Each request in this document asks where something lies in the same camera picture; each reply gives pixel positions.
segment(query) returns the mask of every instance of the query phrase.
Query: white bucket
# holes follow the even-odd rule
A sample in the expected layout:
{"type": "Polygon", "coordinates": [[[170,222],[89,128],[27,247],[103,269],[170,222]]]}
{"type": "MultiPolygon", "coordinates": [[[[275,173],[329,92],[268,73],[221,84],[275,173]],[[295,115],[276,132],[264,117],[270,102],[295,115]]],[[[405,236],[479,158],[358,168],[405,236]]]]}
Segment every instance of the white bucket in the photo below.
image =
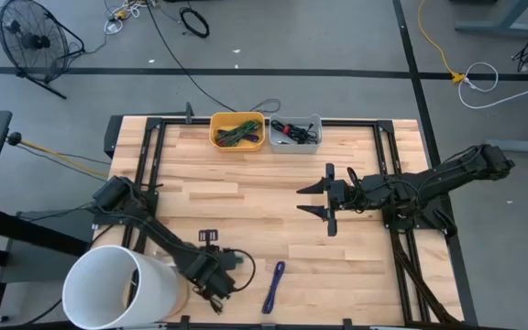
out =
{"type": "Polygon", "coordinates": [[[98,247],[72,266],[62,288],[62,307],[69,320],[83,329],[146,325],[186,303],[188,286],[181,279],[153,258],[119,246],[98,247]],[[139,278],[137,292],[126,308],[124,292],[134,270],[139,278]]]}

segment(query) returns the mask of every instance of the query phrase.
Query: gray bin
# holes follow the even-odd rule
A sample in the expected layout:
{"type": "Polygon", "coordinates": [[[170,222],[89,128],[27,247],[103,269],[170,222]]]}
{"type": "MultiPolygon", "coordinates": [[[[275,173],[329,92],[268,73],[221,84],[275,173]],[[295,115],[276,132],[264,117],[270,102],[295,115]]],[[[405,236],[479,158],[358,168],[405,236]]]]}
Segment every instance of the gray bin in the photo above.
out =
{"type": "Polygon", "coordinates": [[[308,117],[283,117],[276,114],[270,115],[270,122],[272,120],[278,120],[282,124],[293,124],[296,127],[307,129],[309,124],[313,123],[311,127],[311,132],[317,133],[317,144],[297,144],[294,140],[286,135],[282,134],[278,130],[272,128],[272,125],[269,125],[269,139],[270,147],[274,153],[292,153],[292,154],[314,154],[319,149],[319,146],[322,142],[322,127],[321,127],[321,117],[318,114],[310,115],[308,117]]]}

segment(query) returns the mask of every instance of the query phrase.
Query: blue object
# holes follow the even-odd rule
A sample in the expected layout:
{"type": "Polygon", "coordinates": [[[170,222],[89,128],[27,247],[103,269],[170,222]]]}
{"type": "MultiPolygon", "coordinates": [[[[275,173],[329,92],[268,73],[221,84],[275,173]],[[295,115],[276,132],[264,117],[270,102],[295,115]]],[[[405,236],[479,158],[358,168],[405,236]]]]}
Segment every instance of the blue object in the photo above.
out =
{"type": "Polygon", "coordinates": [[[270,312],[272,312],[272,308],[274,308],[274,295],[276,294],[276,288],[278,288],[279,282],[281,281],[282,273],[284,273],[284,266],[284,261],[279,261],[276,264],[274,276],[272,277],[272,284],[270,285],[270,291],[268,292],[266,301],[262,306],[263,314],[270,314],[270,312]]]}

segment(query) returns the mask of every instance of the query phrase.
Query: wooden tabletop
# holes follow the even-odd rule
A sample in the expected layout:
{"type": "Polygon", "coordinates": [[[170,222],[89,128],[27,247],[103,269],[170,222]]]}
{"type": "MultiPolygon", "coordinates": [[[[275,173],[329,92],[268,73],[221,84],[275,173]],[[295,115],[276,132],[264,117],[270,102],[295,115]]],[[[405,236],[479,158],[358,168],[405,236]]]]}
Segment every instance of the wooden tabletop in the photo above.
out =
{"type": "MultiPolygon", "coordinates": [[[[144,116],[124,117],[110,175],[134,179],[145,122],[144,116]]],[[[417,122],[393,123],[402,170],[427,169],[417,122]]],[[[191,294],[186,307],[169,321],[179,322],[181,315],[189,315],[196,323],[341,325],[342,319],[351,318],[354,325],[403,325],[390,234],[380,212],[338,212],[337,236],[329,237],[326,223],[295,207],[325,204],[324,195],[295,191],[318,182],[327,162],[335,164],[336,179],[349,180],[348,166],[360,178],[379,172],[370,128],[329,126],[323,130],[324,141],[315,155],[282,155],[271,153],[266,144],[259,152],[221,153],[208,140],[208,126],[167,126],[157,218],[197,246],[203,244],[198,242],[200,229],[218,229],[217,245],[244,249],[257,264],[251,285],[233,293],[222,314],[191,294]],[[264,315],[262,304],[280,260],[286,262],[286,270],[274,310],[264,315]]],[[[155,143],[156,134],[150,150],[155,143]]],[[[151,153],[148,159],[145,180],[151,153]]],[[[123,227],[117,226],[97,245],[119,245],[122,235],[123,227]]],[[[415,236],[425,281],[447,311],[463,319],[444,237],[434,230],[415,230],[415,236]]],[[[165,255],[151,241],[146,253],[157,258],[165,255]]],[[[229,273],[241,286],[250,272],[251,264],[245,262],[229,273]]],[[[414,287],[407,281],[418,319],[414,287]]]]}

